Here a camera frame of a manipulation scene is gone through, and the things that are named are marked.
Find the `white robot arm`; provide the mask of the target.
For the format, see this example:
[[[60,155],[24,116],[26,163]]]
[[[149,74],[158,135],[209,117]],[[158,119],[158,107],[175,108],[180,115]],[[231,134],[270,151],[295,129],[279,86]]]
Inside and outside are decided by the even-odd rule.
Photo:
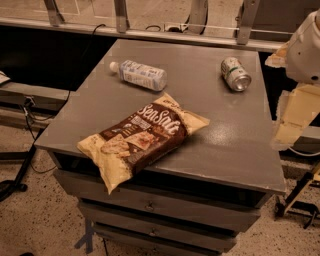
[[[271,140],[273,149],[287,150],[320,113],[320,9],[310,13],[265,64],[283,67],[286,76],[297,82],[291,92],[281,93]]]

